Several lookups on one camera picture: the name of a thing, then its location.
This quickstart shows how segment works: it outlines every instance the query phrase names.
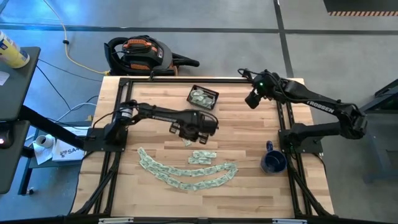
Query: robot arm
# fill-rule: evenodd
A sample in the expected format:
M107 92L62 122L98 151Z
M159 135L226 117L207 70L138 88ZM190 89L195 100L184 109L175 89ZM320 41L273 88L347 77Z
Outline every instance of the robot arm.
M208 136L214 135L218 128L217 118L207 112L198 110L176 111L167 108L152 106L147 103L137 103L135 100L121 103L120 109L111 124L104 127L105 140L112 142L118 138L119 130L126 126L137 124L142 119L157 119L172 123L169 131L190 141L206 144Z
M366 133L367 121L355 104L342 103L341 100L332 100L308 90L303 84L281 78L276 73L264 70L254 73L247 69L239 69L238 72L252 83L253 90L245 99L245 102L254 109L258 106L261 98L276 100L282 104L285 102L305 103L318 110L336 116L337 123L319 124L306 126L297 124L292 127L291 139L296 138L300 142L305 137L341 135L347 139L360 139Z

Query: wooden table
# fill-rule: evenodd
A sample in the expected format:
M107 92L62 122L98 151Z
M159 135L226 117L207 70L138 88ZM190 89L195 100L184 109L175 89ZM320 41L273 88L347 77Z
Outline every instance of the wooden table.
M105 77L94 121L113 111L120 77ZM186 97L193 83L135 83L132 99L165 108L183 110L193 108ZM293 217L287 172L265 174L259 167L266 151L266 141L279 148L277 131L280 129L275 101L262 100L252 110L244 102L251 91L248 84L200 83L205 88L220 93L212 113L220 121L220 129L209 137L206 145L194 143L185 147L177 135L169 133L170 123L146 119L129 127L126 151L122 154L116 183L112 216L130 217L211 217L211 218L289 218ZM293 104L296 122L312 124L308 106ZM96 127L111 121L107 117ZM158 162L180 169L198 169L187 163L193 150L206 149L217 152L212 165L223 162L237 163L239 172L226 184L206 190L186 191L173 188L156 179L139 165L137 149L145 148ZM73 204L78 210L98 185L103 152L95 152L82 164L79 183ZM314 196L333 213L328 184L322 163L311 154L302 155L307 185ZM180 177L182 182L199 182L214 179L219 174L206 177ZM302 193L298 190L300 208L304 211Z

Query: gray floor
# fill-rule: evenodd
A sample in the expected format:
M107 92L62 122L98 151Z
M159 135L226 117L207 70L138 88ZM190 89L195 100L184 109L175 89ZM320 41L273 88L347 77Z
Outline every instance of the gray floor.
M104 27L189 27L276 29L272 0L103 0L50 1L68 25ZM398 17L330 17L322 0L280 0L286 29L397 30ZM114 16L104 16L112 12ZM58 24L41 0L10 0L0 21L13 24ZM63 51L63 32L4 30L21 46L39 46L40 58L70 72L100 80L101 75L77 67ZM103 43L113 37L142 32L68 32L70 55L97 70L107 70ZM278 34L146 32L165 42L176 53L201 62L184 68L184 75L238 76L236 69L267 68L286 76ZM359 106L375 91L397 78L398 35L288 35L295 77L309 89ZM101 83L82 80L39 62L71 106L98 94ZM25 105L56 119L67 107L42 74L36 72ZM85 106L63 121L81 121L94 113ZM333 121L313 110L316 123ZM384 180L366 185L362 176L375 171L366 140L349 141L327 137L322 141L333 206L345 218L397 222L398 181ZM12 190L0 195L0 220L65 215L75 193L79 167L34 170L30 186L37 194L17 196L23 166L19 166ZM18 212L12 207L21 208Z

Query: folded dollar bill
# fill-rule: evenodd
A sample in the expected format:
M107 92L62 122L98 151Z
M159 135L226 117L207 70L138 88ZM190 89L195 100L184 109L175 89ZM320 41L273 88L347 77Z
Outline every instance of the folded dollar bill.
M193 184L194 190L201 190L206 188L206 183L204 181Z
M229 180L234 178L235 174L238 172L237 168L229 170L225 175L228 177Z
M205 175L205 171L203 169L191 170L191 172L192 172L192 177Z
M195 157L195 158L199 158L199 157L216 158L217 157L217 153L203 151L203 150L197 150L197 151L193 152L193 157Z
M180 189L182 190L193 190L193 184L180 184Z
M227 183L227 181L229 181L229 178L227 177L227 175L223 175L217 179L215 179L217 186L221 186L225 183Z
M188 163L189 164L206 164L210 165L211 164L211 159L210 158L205 158L205 157L189 157L188 158Z
M158 172L155 175L156 178L158 178L159 180L163 180L164 182L166 182L169 179L169 176L167 174Z
M174 168L174 167L169 167L169 173L180 176L182 173L182 170Z
M166 183L171 185L171 186L173 186L173 187L178 188L181 182L176 180L176 179L174 179L173 177L169 177L167 179Z
M205 175L211 175L217 173L217 167L212 166L212 167L207 167L203 169L205 171Z

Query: wire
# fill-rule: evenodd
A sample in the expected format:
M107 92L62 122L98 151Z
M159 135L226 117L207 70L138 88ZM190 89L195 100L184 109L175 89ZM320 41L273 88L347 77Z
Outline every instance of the wire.
M325 175L327 176L325 162L323 161L323 159L322 159L318 154L313 153L313 155L316 156L316 157L318 157L318 159L321 161L321 163L322 163L322 165L323 165L323 169L325 170Z
M51 82L51 81L49 80L49 78L45 75L45 73L39 68L39 66L36 65L36 67L41 71L41 73L44 75L44 77L47 79L47 81L49 81L50 85L52 86L52 88L54 88L54 90L58 93L58 95L61 96L61 98L63 99L63 101L65 102L65 104L68 106L68 109L69 109L69 110L72 110L72 109L70 109L70 106L69 106L68 102L66 101L66 99L61 95L60 92L58 92L58 90L56 89L56 87L52 84L52 82Z
M96 106L96 104L94 104L94 103L80 103L80 104L74 106L74 107L72 108L72 110L69 110L69 111L66 112L64 115L62 115L61 117L59 117L59 118L57 119L57 121L60 121L63 117L65 117L65 116L66 116L68 113L70 113L71 111L75 111L75 110L80 109L80 108L76 108L76 107L78 107L78 106L81 107L81 106L83 106L83 105L93 105L93 106ZM25 141L28 141L29 139L33 138L34 136L35 136L35 134L31 134L30 136L27 136L26 139L25 139Z
M85 130L85 131L87 130L87 128L76 128L76 126L78 126L78 127L87 127L87 126L85 126L85 125L75 125L75 124L71 125L71 124L63 123L63 122L61 122L61 121L54 120L54 119L52 119L52 118L47 118L47 119L49 119L49 120L51 120L51 121L54 121L55 123L60 123L60 124L69 126L69 127L71 127L71 128L75 128L75 129L77 129L77 130Z
M44 1L44 3L46 3L46 5L48 5L48 7L54 12L54 14L58 17L58 20L59 20L60 23L61 23L61 26L62 26L62 28L63 28L63 34L64 34L64 36L65 36L65 39L63 40L63 43L65 44L65 55L67 56L67 58L68 58L71 62L73 62L74 64L76 64L76 65L78 65L78 66L80 66L80 67L83 67L83 68L85 68L85 69L87 69L87 70L89 70L89 71L92 71L92 72L95 72L95 73L98 73L98 74L109 75L109 71L99 72L99 71L97 71L97 70L94 70L94 69L92 69L92 68L89 68L89 67L87 67L87 66L84 66L84 65L82 65L82 64L80 64L80 63L74 61L72 58L69 57L69 54L68 54L68 44L69 44L69 41L68 41L68 37L67 37L67 29L65 28L65 25L63 24L63 21L61 20L61 17L58 15L58 13L55 11L55 9L54 9L53 7L51 7L51 5L50 5L46 0L43 0L43 1Z
M52 64L50 64L50 63L48 63L48 62L46 62L45 60L42 60L42 59L40 59L40 58L39 58L39 61L41 61L41 62L43 62L43 63L46 63L47 65L50 65L51 67L57 68L57 69L59 69L59 70L61 70L61 71L63 71L63 72L66 72L66 73L69 73L69 74L71 74L71 75L74 75L74 76L76 76L76 77L80 77L80 78L84 78L84 79L91 80L91 81L96 81L96 82L102 82L102 80L95 80L95 79L92 79L92 78L86 78L86 77L83 77L83 76L81 76L81 75L76 75L76 74L74 74L74 73L72 73L72 72L68 72L68 71L66 71L65 69L62 69L62 68L57 67L57 66L55 66L55 65L52 65Z
M330 101L326 101L326 100L317 100L317 99L314 99L314 100L311 100L311 99L306 99L306 100L295 100L295 99L292 99L292 98L288 97L288 96L285 94L285 91L282 89L282 87L281 87L279 81L278 81L275 77L273 77L270 73L256 73L256 72L252 72L252 71L250 71L250 70L248 70L248 69L246 69L246 68L245 68L245 69L243 69L243 68L238 69L238 73L241 74L243 77L246 77L247 79L249 79L249 78L248 78L247 76L243 75L243 73L242 73L241 71L246 71L246 72L249 72L249 73L255 74L255 75L268 75L268 76L270 76L270 77L275 81L276 85L278 86L278 88L279 88L280 92L283 94L283 96L284 96L285 98L287 98L289 101L291 101L292 103L306 103L306 102L308 102L308 101L324 102L324 103L333 103L333 102L330 102ZM340 103L340 102L339 102L339 103L335 103L335 104L336 104L336 105L341 105L341 106L344 106L344 105L354 106L355 109L359 111L358 106L356 106L356 104L354 104L354 103Z

